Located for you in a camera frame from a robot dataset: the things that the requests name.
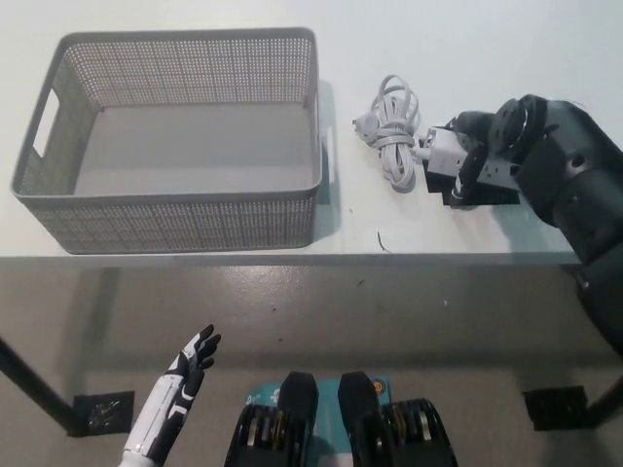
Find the white and black left hand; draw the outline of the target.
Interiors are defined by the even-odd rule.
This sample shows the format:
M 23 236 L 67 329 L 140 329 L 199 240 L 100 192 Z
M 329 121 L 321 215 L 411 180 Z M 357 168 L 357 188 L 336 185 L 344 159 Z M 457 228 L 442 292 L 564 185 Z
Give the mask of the white and black left hand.
M 195 334 L 157 379 L 125 443 L 122 466 L 163 466 L 214 364 L 221 335 L 212 324 Z

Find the black and white right hand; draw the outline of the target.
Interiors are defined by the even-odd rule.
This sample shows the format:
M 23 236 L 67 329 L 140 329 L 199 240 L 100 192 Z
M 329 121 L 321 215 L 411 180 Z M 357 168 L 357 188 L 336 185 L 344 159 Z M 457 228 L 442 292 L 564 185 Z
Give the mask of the black and white right hand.
M 464 111 L 447 124 L 461 149 L 454 160 L 457 173 L 448 198 L 452 208 L 486 204 L 483 196 L 491 191 L 496 199 L 499 191 L 518 192 L 511 178 L 515 166 L 495 156 L 491 149 L 493 120 L 493 113 Z

